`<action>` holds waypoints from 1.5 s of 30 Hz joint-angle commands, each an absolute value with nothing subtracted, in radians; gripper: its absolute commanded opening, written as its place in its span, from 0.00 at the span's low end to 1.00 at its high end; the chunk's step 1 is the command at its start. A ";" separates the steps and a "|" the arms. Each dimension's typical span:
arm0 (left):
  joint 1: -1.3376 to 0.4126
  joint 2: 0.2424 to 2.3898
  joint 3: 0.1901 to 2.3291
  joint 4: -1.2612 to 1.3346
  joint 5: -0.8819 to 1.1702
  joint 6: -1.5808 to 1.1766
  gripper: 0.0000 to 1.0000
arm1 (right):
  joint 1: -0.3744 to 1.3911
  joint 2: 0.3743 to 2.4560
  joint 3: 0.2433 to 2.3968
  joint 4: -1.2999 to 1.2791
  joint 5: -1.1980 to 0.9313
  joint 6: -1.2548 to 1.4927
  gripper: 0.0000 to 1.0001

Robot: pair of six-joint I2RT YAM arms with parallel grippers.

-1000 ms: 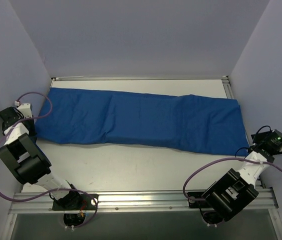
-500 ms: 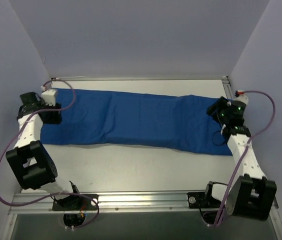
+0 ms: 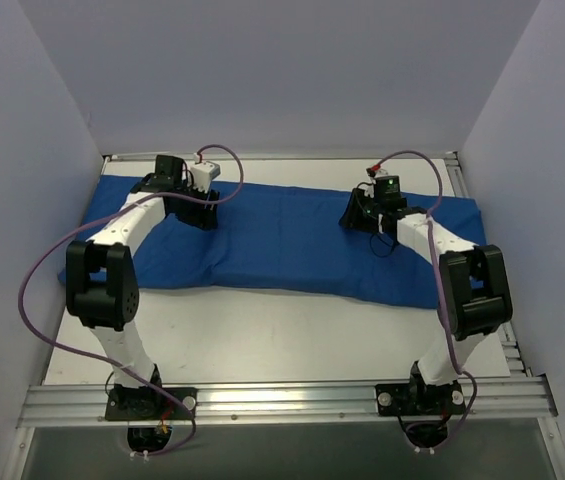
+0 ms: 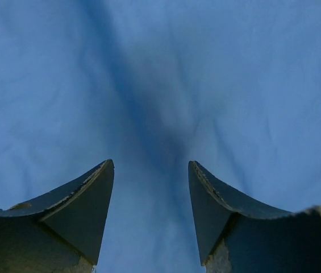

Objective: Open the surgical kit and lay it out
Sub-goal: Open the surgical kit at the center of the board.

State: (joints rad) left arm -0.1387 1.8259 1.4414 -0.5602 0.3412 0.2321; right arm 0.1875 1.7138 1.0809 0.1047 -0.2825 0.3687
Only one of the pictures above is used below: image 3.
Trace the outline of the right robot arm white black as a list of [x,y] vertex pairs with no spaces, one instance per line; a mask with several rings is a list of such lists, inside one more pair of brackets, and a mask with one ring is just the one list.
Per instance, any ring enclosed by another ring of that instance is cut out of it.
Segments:
[[465,374],[475,348],[513,314],[502,251],[478,245],[438,223],[437,199],[425,209],[408,204],[400,180],[381,168],[367,170],[369,180],[356,186],[339,225],[348,230],[387,235],[433,269],[442,333],[414,363],[406,400],[417,412],[431,411],[442,388]]

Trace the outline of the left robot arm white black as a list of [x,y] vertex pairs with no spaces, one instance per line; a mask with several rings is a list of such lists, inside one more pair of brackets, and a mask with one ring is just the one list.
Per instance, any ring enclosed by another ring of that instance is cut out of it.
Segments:
[[86,240],[66,250],[66,304],[101,344],[113,367],[113,392],[141,419],[156,417],[164,405],[157,364],[146,353],[134,318],[140,294],[133,256],[151,231],[173,215],[203,231],[217,227],[220,199],[212,182],[221,167],[201,158],[188,166],[159,155],[154,171],[138,181],[118,215]]

